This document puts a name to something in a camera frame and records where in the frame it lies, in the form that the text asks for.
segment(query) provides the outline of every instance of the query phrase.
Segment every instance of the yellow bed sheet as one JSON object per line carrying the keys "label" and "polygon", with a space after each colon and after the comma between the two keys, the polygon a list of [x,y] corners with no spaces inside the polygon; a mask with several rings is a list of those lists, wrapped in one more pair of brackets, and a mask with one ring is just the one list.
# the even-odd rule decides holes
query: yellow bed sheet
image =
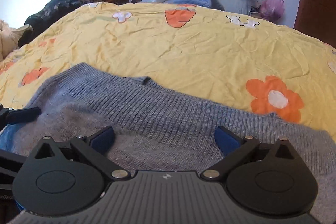
{"label": "yellow bed sheet", "polygon": [[80,62],[275,112],[336,140],[336,50],[286,26],[188,5],[83,6],[0,63],[0,102],[21,108],[44,80]]}

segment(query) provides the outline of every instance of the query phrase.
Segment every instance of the bed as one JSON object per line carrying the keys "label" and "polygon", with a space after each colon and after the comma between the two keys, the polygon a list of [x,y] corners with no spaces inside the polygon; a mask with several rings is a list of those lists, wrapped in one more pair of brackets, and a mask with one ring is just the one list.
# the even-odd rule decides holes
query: bed
{"label": "bed", "polygon": [[22,108],[81,62],[336,140],[336,50],[286,26],[194,5],[82,6],[0,63],[0,102]]}

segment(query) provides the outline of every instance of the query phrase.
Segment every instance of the metal screw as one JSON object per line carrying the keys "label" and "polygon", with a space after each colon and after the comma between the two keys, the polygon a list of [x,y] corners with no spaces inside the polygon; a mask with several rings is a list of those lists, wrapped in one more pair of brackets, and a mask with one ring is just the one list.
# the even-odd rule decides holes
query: metal screw
{"label": "metal screw", "polygon": [[203,175],[206,178],[214,179],[220,175],[220,173],[216,170],[206,170],[203,172]]}
{"label": "metal screw", "polygon": [[123,179],[128,176],[128,172],[126,170],[114,170],[111,175],[116,179]]}

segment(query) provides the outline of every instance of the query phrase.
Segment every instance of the blue gripper pad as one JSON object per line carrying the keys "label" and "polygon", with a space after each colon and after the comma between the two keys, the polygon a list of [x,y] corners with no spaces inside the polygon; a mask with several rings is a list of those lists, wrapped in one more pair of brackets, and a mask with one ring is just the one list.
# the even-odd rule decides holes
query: blue gripper pad
{"label": "blue gripper pad", "polygon": [[215,142],[224,157],[242,145],[242,139],[223,126],[216,128]]}
{"label": "blue gripper pad", "polygon": [[104,155],[114,144],[115,136],[116,135],[112,127],[104,128],[95,134],[89,145],[94,150]]}

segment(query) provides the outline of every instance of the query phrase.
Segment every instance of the ribbed plastic surface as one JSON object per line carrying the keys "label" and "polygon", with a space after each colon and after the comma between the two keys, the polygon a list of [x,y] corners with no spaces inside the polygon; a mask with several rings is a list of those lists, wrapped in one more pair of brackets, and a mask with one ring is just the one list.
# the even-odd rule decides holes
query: ribbed plastic surface
{"label": "ribbed plastic surface", "polygon": [[267,219],[238,207],[218,183],[195,172],[139,171],[135,178],[114,182],[100,201],[65,217],[45,218],[27,212],[14,224],[317,224],[310,215]]}

